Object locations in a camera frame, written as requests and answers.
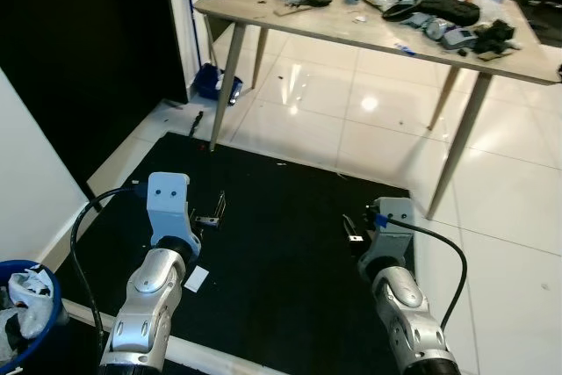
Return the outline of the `grey blue device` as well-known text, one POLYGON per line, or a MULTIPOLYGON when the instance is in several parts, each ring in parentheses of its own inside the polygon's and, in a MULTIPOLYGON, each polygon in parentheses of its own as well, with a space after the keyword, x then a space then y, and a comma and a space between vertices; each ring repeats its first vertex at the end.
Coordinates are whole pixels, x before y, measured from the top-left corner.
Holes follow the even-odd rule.
POLYGON ((433 18, 424 27, 424 34, 430 40, 436 41, 442 50, 454 51, 472 48, 478 40, 473 30, 466 29, 442 18, 433 18))

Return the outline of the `large black shoe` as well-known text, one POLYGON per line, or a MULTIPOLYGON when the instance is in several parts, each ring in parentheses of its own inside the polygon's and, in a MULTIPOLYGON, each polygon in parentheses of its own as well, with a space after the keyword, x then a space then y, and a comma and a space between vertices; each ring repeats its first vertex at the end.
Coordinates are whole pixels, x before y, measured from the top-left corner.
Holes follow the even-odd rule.
POLYGON ((414 4, 397 4, 382 13, 388 22, 401 22, 414 13, 433 15, 453 25, 471 26, 480 21, 480 7, 461 0, 419 0, 414 4))

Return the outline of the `light wooden table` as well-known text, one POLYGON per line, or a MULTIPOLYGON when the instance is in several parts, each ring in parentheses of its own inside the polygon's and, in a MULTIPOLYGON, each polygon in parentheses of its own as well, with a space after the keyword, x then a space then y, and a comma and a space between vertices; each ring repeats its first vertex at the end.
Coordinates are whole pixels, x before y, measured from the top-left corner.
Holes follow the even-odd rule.
POLYGON ((452 135, 452 143, 447 159, 439 174, 432 198, 426 203, 426 217, 433 218, 441 203, 447 187, 453 181, 455 169, 465 148, 469 146, 472 129, 477 121, 490 83, 497 76, 538 83, 549 86, 561 82, 559 66, 549 63, 543 53, 534 31, 523 16, 515 2, 502 2, 502 9, 509 16, 509 23, 516 30, 516 53, 491 61, 471 58, 470 55, 445 53, 436 42, 426 39, 416 30, 409 30, 403 25, 395 25, 373 18, 366 23, 357 23, 358 15, 370 15, 373 7, 346 5, 341 0, 334 0, 326 7, 314 7, 309 12, 294 12, 289 15, 277 14, 284 5, 284 0, 200 0, 196 10, 208 17, 220 18, 233 23, 230 39, 229 56, 226 70, 229 76, 235 73, 238 54, 241 52, 246 27, 258 27, 258 49, 264 50, 266 35, 269 30, 304 35, 314 40, 324 40, 364 50, 398 55, 413 61, 442 63, 450 67, 444 85, 432 115, 434 125, 444 114, 444 107, 455 87, 462 70, 475 71, 474 83, 465 106, 460 113, 457 130, 452 135))

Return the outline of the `blue rubbish bin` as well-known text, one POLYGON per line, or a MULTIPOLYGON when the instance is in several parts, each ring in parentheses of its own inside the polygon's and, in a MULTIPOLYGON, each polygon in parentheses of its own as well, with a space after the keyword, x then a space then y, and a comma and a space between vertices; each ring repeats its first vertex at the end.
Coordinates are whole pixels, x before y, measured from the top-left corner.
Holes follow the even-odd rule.
POLYGON ((0 375, 68 375, 59 278, 32 260, 0 262, 0 375))

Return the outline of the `black floor mat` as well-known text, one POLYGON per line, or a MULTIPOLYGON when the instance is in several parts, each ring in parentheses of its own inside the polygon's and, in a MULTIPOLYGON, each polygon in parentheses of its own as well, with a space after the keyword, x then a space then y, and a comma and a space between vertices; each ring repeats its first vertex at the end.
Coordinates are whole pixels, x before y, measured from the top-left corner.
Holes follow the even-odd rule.
POLYGON ((226 202, 220 226, 202 232, 207 276, 182 295, 173 336, 288 375, 399 375, 342 220, 361 223, 373 199, 408 191, 175 133, 130 179, 156 171, 189 176, 196 214, 226 202))

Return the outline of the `black crumpled cloth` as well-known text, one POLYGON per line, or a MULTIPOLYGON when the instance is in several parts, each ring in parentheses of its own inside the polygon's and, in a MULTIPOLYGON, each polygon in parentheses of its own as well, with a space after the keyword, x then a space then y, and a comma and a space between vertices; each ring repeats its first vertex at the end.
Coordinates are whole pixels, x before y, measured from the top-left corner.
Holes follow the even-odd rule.
POLYGON ((502 20, 495 20, 485 29, 475 31, 472 50, 475 54, 505 54, 508 50, 518 49, 513 43, 516 30, 513 26, 502 20))

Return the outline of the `white paper scrap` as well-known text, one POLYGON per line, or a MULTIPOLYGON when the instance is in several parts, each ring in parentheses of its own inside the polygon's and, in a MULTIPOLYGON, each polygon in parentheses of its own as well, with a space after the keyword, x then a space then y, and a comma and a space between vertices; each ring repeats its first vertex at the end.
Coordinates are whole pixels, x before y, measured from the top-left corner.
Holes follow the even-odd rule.
POLYGON ((192 293, 197 293, 204 285, 208 275, 209 271, 204 267, 194 267, 189 277, 185 279, 184 288, 192 293))

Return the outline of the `white crumpled plastic bag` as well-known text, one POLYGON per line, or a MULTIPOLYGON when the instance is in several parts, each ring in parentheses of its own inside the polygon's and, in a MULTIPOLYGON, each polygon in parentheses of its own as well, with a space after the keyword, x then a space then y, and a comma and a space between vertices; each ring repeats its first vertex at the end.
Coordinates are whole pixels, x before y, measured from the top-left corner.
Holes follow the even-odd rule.
POLYGON ((16 271, 0 286, 0 367, 17 362, 56 318, 56 285, 46 267, 16 271))

